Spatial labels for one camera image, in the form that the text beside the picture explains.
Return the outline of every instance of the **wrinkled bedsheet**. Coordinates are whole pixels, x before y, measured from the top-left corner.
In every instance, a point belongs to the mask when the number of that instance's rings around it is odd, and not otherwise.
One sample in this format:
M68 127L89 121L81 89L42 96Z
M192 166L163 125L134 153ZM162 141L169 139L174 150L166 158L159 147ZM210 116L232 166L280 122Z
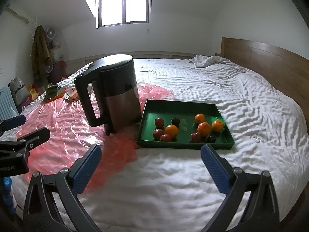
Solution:
M136 59L137 81L172 90L171 100L216 104L235 140L231 150L217 152L248 173L271 172L282 220L309 179L303 113L259 74L222 59L209 65L206 59ZM74 76L62 85L72 84ZM201 231L225 195L218 192L200 151L143 148L137 155L137 161L110 177L104 187L79 195L94 222L108 232ZM22 208L27 185L21 176L13 177L15 198ZM248 196L244 195L230 228L238 223ZM56 202L69 224L58 196Z

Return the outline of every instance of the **wooden bed frame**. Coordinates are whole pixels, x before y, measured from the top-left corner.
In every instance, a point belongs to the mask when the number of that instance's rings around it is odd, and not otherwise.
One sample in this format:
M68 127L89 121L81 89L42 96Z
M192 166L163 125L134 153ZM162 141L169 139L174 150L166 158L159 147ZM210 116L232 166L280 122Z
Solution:
M221 57L261 74L277 90L293 98L309 124L309 60L266 43L222 38ZM309 231L309 184L288 215L282 231Z

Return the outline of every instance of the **kettle handle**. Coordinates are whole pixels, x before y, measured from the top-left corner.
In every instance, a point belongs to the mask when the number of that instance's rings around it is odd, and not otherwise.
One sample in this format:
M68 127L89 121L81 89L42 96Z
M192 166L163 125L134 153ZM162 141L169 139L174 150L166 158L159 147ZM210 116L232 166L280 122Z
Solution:
M84 113L90 126L101 125L100 119L102 117L97 118L95 116L95 112L93 110L88 93L88 85L92 81L97 80L97 78L98 78L97 73L92 72L92 70L86 70L82 74L74 78L74 84L80 99L80 103L82 105L82 108L84 109Z

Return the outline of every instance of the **wooden headboard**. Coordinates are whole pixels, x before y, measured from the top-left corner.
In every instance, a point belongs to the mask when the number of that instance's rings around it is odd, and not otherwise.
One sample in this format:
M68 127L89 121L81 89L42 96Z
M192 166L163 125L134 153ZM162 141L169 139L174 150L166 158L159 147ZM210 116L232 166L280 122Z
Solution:
M309 125L309 60L273 45L225 37L220 55L261 74L277 90L293 98Z

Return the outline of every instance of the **plastic sheet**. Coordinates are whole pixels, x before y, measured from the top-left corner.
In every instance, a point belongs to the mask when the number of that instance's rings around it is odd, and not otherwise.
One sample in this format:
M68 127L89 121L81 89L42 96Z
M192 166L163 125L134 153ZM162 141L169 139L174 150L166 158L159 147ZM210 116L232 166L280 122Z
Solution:
M141 110L147 99L163 99L172 91L150 84L138 84ZM90 96L96 115L100 115L94 93ZM42 103L27 117L25 125L17 132L17 138L47 127L50 130L48 142L31 150L28 159L29 172L24 177L30 181L33 172L43 175L58 173L63 167L70 167L82 157L89 147L98 144L102 148L102 159L90 179L86 190L102 186L114 173L137 159L136 136L139 124L129 126L116 134L107 136L104 126L88 125L80 101L66 102L63 98L50 103Z

